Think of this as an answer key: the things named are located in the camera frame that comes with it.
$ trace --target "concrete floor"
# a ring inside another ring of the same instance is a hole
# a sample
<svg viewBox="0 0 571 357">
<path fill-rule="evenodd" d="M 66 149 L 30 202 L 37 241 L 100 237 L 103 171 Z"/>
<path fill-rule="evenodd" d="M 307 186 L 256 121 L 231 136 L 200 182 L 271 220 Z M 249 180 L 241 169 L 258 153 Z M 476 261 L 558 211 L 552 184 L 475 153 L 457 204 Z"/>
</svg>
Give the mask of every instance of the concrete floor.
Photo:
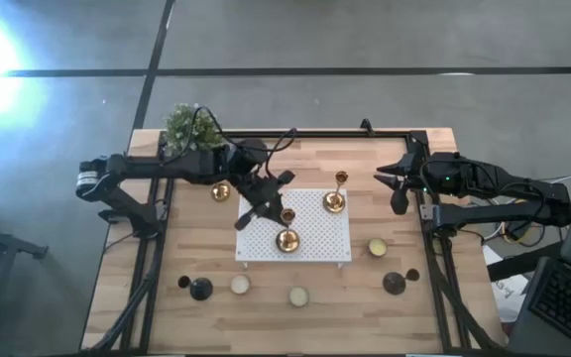
<svg viewBox="0 0 571 357">
<path fill-rule="evenodd" d="M 0 1 L 5 68 L 147 68 L 164 0 Z M 178 0 L 162 68 L 571 65 L 571 0 Z M 0 79 L 0 231 L 20 256 L 0 356 L 77 349 L 107 230 L 74 196 L 77 164 L 124 150 L 140 77 Z M 158 78 L 145 128 L 177 102 L 227 128 L 453 127 L 463 155 L 571 174 L 571 75 Z M 555 236 L 548 232 L 549 243 Z M 520 251 L 495 248 L 503 255 Z"/>
</svg>

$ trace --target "white pegboard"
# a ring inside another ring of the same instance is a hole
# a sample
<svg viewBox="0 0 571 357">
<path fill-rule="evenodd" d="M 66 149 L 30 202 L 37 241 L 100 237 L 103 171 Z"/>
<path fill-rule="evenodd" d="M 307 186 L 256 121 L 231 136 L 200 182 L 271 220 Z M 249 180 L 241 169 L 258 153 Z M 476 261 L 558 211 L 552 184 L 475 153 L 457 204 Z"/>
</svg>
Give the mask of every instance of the white pegboard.
<svg viewBox="0 0 571 357">
<path fill-rule="evenodd" d="M 292 253 L 277 248 L 277 234 L 284 228 L 270 219 L 253 217 L 242 231 L 237 232 L 238 262 L 328 262 L 352 261 L 349 239 L 347 191 L 345 209 L 330 213 L 323 207 L 323 195 L 328 189 L 284 189 L 284 208 L 292 208 L 296 218 L 290 228 L 300 237 L 300 246 Z M 240 197 L 239 216 L 250 209 L 246 199 Z"/>
</svg>

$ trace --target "wooden table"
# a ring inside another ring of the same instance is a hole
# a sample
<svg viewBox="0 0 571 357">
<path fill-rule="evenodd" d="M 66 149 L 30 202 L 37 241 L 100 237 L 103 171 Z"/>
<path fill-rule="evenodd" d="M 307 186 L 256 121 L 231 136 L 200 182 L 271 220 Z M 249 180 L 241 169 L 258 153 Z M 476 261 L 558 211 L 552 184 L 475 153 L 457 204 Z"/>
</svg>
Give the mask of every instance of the wooden table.
<svg viewBox="0 0 571 357">
<path fill-rule="evenodd" d="M 449 128 L 425 129 L 431 152 L 456 151 Z M 152 156 L 159 130 L 136 130 L 130 154 Z M 238 215 L 236 192 L 223 203 L 210 198 L 208 186 L 177 180 L 170 209 L 167 243 L 152 327 L 151 353 L 426 353 L 440 352 L 431 288 L 415 201 L 406 215 L 392 213 L 392 192 L 372 178 L 376 167 L 400 159 L 402 139 L 300 139 L 271 159 L 275 173 L 296 174 L 287 188 L 335 187 L 334 174 L 344 170 L 349 181 L 349 223 L 352 263 L 338 270 L 334 264 L 250 263 L 244 271 L 235 262 Z M 141 202 L 147 200 L 148 180 L 128 180 L 123 189 Z M 109 231 L 107 244 L 130 232 L 128 224 Z M 366 253 L 371 238 L 383 238 L 389 252 L 383 259 Z M 453 240 L 453 256 L 463 301 L 477 321 L 498 343 L 504 343 L 495 299 L 479 240 L 461 234 Z M 102 260 L 82 342 L 100 339 L 123 309 L 129 294 L 138 243 L 121 242 Z M 417 282 L 391 296 L 382 288 L 388 272 L 420 272 Z M 247 274 L 252 287 L 243 296 L 229 289 L 232 277 Z M 214 294 L 193 300 L 177 279 L 205 277 Z M 292 286 L 306 287 L 310 304 L 295 308 L 287 302 Z M 140 336 L 142 303 L 132 345 Z M 447 305 L 454 345 L 455 319 Z"/>
</svg>

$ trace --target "green plant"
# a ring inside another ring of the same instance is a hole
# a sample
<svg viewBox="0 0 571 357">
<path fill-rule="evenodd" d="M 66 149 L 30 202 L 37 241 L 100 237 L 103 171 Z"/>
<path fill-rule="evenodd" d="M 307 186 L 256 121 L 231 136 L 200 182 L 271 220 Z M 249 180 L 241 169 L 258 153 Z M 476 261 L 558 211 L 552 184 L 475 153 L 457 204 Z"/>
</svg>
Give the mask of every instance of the green plant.
<svg viewBox="0 0 571 357">
<path fill-rule="evenodd" d="M 222 142 L 222 137 L 205 110 L 200 110 L 195 118 L 192 135 L 189 135 L 191 121 L 197 104 L 179 104 L 169 114 L 167 122 L 167 140 L 174 153 L 181 152 L 190 137 L 188 148 L 191 150 L 209 149 Z"/>
</svg>

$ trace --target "brass candlestick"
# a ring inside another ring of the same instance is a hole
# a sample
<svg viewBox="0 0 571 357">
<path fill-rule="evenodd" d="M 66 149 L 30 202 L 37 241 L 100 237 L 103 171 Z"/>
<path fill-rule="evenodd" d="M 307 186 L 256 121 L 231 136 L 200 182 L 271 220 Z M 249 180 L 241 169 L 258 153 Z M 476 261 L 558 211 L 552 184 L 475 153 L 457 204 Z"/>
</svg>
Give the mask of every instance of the brass candlestick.
<svg viewBox="0 0 571 357">
<path fill-rule="evenodd" d="M 347 173 L 336 173 L 336 190 L 327 192 L 323 196 L 323 207 L 331 213 L 339 213 L 345 208 L 345 197 L 339 192 L 341 186 L 347 182 Z"/>
<path fill-rule="evenodd" d="M 226 183 L 218 183 L 210 190 L 210 196 L 217 202 L 223 202 L 230 196 L 230 187 Z"/>
<path fill-rule="evenodd" d="M 296 232 L 289 229 L 290 224 L 294 221 L 296 214 L 291 208 L 282 211 L 281 219 L 287 224 L 287 228 L 277 234 L 277 248 L 284 253 L 291 253 L 298 249 L 300 238 Z"/>
</svg>

